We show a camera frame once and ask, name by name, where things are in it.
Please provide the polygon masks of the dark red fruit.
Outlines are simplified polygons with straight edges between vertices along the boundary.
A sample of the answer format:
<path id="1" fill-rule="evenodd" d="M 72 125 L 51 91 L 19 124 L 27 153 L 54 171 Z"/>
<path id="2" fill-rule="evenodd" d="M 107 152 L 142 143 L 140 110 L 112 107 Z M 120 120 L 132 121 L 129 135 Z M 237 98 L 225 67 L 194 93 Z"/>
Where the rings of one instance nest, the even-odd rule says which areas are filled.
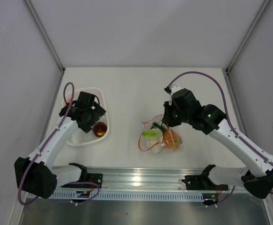
<path id="1" fill-rule="evenodd" d="M 92 129 L 94 135 L 96 137 L 102 137 L 107 132 L 107 125 L 104 122 L 97 122 Z"/>

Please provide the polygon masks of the small orange pineapple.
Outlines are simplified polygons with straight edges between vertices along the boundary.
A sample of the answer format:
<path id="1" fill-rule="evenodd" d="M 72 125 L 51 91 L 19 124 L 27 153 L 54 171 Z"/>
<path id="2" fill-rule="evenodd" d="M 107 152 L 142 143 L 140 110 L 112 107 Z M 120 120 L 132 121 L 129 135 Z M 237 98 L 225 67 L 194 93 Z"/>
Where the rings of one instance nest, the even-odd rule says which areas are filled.
<path id="1" fill-rule="evenodd" d="M 162 146 L 164 148 L 175 150 L 183 143 L 181 136 L 177 132 L 161 122 L 153 122 L 151 128 L 157 128 L 161 130 Z"/>

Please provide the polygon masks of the clear zip bag orange zipper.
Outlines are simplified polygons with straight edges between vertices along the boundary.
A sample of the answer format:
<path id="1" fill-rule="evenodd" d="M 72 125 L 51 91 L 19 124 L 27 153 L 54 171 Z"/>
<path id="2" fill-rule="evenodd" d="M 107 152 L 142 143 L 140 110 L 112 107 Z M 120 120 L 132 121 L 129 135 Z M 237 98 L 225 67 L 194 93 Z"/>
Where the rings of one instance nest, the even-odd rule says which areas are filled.
<path id="1" fill-rule="evenodd" d="M 161 153 L 175 151 L 182 144 L 182 137 L 162 122 L 163 114 L 143 122 L 143 130 L 138 138 L 138 148 L 142 152 Z"/>

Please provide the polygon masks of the orange fruit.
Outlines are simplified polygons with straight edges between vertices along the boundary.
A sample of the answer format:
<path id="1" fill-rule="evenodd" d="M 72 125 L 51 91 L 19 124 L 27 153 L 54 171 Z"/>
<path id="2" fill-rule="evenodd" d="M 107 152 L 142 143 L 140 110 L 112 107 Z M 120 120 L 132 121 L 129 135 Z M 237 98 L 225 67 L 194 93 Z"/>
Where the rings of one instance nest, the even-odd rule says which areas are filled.
<path id="1" fill-rule="evenodd" d="M 65 96 L 65 102 L 66 103 L 69 103 L 71 101 L 71 98 L 72 98 L 72 94 L 71 93 L 68 93 L 66 96 Z"/>

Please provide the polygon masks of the green white cabbage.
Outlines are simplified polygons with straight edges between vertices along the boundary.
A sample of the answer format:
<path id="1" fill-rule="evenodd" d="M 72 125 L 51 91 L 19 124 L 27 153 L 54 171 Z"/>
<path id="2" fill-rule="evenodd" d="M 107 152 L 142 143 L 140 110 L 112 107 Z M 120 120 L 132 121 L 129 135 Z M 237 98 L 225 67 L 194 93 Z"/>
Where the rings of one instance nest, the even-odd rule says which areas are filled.
<path id="1" fill-rule="evenodd" d="M 151 151 L 157 154 L 162 152 L 163 132 L 161 131 L 161 129 L 159 128 L 147 129 L 144 130 L 141 135 L 145 140 L 146 149 L 144 151 Z"/>

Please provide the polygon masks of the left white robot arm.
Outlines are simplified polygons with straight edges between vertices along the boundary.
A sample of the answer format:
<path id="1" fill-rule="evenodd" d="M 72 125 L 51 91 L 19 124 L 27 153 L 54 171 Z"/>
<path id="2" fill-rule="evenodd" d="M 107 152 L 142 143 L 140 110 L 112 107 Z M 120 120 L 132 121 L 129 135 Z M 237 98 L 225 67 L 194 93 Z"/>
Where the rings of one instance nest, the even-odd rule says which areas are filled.
<path id="1" fill-rule="evenodd" d="M 62 168 L 53 168 L 56 157 L 66 144 L 77 146 L 71 141 L 75 133 L 81 131 L 87 135 L 99 123 L 109 125 L 100 89 L 86 88 L 64 96 L 63 107 L 49 136 L 26 158 L 19 157 L 15 161 L 18 195 L 25 191 L 47 199 L 59 187 L 99 189 L 102 174 L 90 174 L 84 165 L 69 163 Z"/>

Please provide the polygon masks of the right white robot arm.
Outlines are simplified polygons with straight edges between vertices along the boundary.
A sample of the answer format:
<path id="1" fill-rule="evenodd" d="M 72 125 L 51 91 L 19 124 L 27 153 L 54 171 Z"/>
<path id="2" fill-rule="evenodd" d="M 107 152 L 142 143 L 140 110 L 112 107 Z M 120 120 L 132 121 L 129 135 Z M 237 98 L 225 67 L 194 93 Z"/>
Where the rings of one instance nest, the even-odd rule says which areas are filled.
<path id="1" fill-rule="evenodd" d="M 170 99 L 164 102 L 162 122 L 169 127 L 183 123 L 217 140 L 244 163 L 244 167 L 225 168 L 208 165 L 200 175 L 201 186 L 215 185 L 245 188 L 250 194 L 265 199 L 273 189 L 273 155 L 266 153 L 243 133 L 234 131 L 227 114 L 217 106 L 201 105 L 194 94 L 177 85 L 164 89 Z"/>

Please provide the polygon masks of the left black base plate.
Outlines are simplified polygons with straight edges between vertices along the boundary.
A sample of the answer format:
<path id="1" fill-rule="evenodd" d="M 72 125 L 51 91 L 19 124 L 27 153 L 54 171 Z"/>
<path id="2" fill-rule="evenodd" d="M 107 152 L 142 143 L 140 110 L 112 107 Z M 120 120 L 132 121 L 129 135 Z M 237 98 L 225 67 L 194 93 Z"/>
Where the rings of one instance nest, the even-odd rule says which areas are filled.
<path id="1" fill-rule="evenodd" d="M 92 182 L 97 184 L 100 188 L 102 187 L 103 174 L 102 173 L 89 173 L 86 182 Z"/>

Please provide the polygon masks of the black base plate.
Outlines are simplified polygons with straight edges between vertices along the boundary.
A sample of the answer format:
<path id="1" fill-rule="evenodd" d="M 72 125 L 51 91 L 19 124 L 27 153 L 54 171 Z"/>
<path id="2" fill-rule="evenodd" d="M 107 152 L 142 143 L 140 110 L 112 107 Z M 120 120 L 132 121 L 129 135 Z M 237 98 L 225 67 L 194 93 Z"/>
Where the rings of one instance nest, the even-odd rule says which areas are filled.
<path id="1" fill-rule="evenodd" d="M 215 185 L 207 176 L 203 175 L 186 175 L 181 180 L 187 190 L 195 190 L 195 191 L 228 191 L 228 185 Z"/>
<path id="2" fill-rule="evenodd" d="M 103 174 L 102 173 L 89 173 L 86 182 L 92 182 L 97 184 L 100 188 L 102 187 Z"/>

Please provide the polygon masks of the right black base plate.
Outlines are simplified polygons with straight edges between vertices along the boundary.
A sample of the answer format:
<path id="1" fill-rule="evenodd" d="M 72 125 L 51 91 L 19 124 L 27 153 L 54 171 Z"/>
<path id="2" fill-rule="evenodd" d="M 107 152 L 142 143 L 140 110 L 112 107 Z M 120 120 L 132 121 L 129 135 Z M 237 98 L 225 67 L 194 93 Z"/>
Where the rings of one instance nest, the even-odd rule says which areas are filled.
<path id="1" fill-rule="evenodd" d="M 207 176 L 203 175 L 186 175 L 181 180 L 187 190 L 195 190 L 195 191 L 228 191 L 228 185 L 215 185 Z"/>

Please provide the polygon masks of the aluminium mounting rail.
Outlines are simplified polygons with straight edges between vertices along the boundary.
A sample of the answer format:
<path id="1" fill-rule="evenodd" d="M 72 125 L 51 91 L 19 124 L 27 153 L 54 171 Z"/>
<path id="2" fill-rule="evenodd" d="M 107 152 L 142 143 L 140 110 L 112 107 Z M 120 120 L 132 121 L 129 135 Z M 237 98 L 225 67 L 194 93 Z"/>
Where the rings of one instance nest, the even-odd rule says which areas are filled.
<path id="1" fill-rule="evenodd" d="M 103 190 L 175 192 L 187 190 L 185 184 L 181 181 L 186 175 L 200 175 L 201 172 L 198 169 L 89 168 L 87 175 L 83 175 L 79 182 L 86 182 L 89 173 L 102 173 L 101 189 Z"/>

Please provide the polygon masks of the left aluminium frame post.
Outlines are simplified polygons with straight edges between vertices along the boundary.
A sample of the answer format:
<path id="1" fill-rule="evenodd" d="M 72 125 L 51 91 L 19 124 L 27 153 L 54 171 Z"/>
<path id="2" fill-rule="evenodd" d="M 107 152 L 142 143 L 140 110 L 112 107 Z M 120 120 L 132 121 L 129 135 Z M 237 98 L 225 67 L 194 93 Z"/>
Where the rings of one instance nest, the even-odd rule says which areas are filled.
<path id="1" fill-rule="evenodd" d="M 49 54 L 51 55 L 54 63 L 56 64 L 57 68 L 59 69 L 60 73 L 63 74 L 65 71 L 65 68 L 60 60 L 60 57 L 58 56 L 56 49 L 49 37 L 49 35 L 47 34 L 47 31 L 32 3 L 31 0 L 22 0 L 22 3 L 24 4 L 28 14 L 30 15 L 40 37 L 43 40 L 43 43 L 45 45 L 45 47 L 47 48 Z"/>

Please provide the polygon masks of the aluminium frame post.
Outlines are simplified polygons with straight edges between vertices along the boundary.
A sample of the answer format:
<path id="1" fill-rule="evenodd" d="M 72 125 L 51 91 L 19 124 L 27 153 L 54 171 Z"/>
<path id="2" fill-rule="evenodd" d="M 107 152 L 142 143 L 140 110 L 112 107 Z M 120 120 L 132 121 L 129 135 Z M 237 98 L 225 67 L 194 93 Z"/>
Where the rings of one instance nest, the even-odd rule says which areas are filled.
<path id="1" fill-rule="evenodd" d="M 262 1 L 261 6 L 259 7 L 257 13 L 255 14 L 252 22 L 250 23 L 244 37 L 242 38 L 237 50 L 233 54 L 233 57 L 229 61 L 225 72 L 227 75 L 230 75 L 233 67 L 239 61 L 240 57 L 242 56 L 243 52 L 245 51 L 247 45 L 249 44 L 250 40 L 252 39 L 253 35 L 255 34 L 256 30 L 258 29 L 259 25 L 262 23 L 263 18 L 267 14 L 270 6 L 272 5 L 273 0 L 264 0 Z"/>
<path id="2" fill-rule="evenodd" d="M 47 34 L 47 31 L 32 3 L 31 0 L 22 0 L 22 3 L 24 4 L 28 14 L 30 15 L 40 37 L 43 40 L 43 43 L 45 45 L 45 47 L 47 48 L 49 54 L 51 55 L 54 63 L 56 64 L 57 68 L 59 69 L 60 73 L 63 74 L 65 71 L 65 68 L 60 60 L 60 57 L 58 56 L 56 49 L 49 37 L 49 35 Z"/>

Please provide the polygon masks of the right aluminium frame post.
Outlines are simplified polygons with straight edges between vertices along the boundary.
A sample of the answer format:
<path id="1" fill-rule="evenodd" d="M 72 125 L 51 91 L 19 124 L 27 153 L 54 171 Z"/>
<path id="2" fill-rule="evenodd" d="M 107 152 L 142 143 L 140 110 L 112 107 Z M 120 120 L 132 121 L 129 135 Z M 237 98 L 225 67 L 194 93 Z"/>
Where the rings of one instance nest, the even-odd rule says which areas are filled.
<path id="1" fill-rule="evenodd" d="M 270 6 L 272 5 L 273 0 L 264 0 L 262 1 L 261 6 L 259 7 L 257 13 L 255 14 L 252 22 L 250 23 L 244 37 L 242 38 L 237 50 L 233 54 L 233 57 L 229 61 L 225 72 L 227 75 L 230 75 L 233 67 L 239 61 L 240 57 L 242 56 L 243 52 L 245 51 L 247 45 L 249 44 L 250 40 L 252 39 L 253 35 L 255 34 L 256 30 L 258 29 L 259 25 L 262 23 L 263 18 L 267 14 Z"/>

